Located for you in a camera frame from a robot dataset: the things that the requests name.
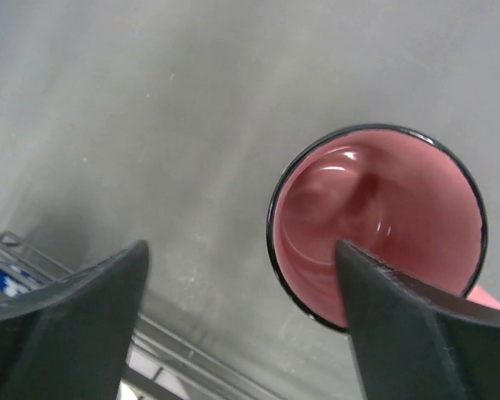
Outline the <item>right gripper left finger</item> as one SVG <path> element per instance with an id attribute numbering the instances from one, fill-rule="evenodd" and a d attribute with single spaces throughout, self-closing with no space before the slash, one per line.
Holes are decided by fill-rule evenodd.
<path id="1" fill-rule="evenodd" d="M 114 399 L 149 271 L 140 240 L 0 302 L 0 399 Z"/>

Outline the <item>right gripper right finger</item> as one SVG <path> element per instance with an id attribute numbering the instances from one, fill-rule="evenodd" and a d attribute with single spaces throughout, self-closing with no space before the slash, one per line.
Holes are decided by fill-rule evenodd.
<path id="1" fill-rule="evenodd" d="M 366 399 L 500 399 L 500 310 L 335 247 L 339 291 Z"/>

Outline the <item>pink mug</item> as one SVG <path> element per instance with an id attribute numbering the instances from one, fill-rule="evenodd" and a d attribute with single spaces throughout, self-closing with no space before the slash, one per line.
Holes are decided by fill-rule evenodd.
<path id="1" fill-rule="evenodd" d="M 287 165 L 272 192 L 266 244 L 277 280 L 306 316 L 346 333 L 340 240 L 451 294 L 483 295 L 483 195 L 447 146 L 417 130 L 369 123 L 330 132 Z"/>

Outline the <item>orange blue patterned bowl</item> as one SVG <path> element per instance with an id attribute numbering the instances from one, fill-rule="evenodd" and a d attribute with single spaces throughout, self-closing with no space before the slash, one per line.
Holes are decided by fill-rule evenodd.
<path id="1" fill-rule="evenodd" d="M 12 268 L 13 271 L 16 273 L 20 273 L 23 277 L 28 279 L 30 282 L 37 284 L 37 285 L 42 285 L 42 283 L 37 280 L 35 277 L 33 277 L 31 274 L 29 274 L 26 271 L 23 271 L 21 268 L 9 264 L 9 267 Z M 5 294 L 6 296 L 10 298 L 15 298 L 18 295 L 27 293 L 28 291 L 31 291 L 26 284 L 19 282 L 15 277 L 13 277 L 11 274 L 4 272 L 0 270 L 0 292 Z"/>

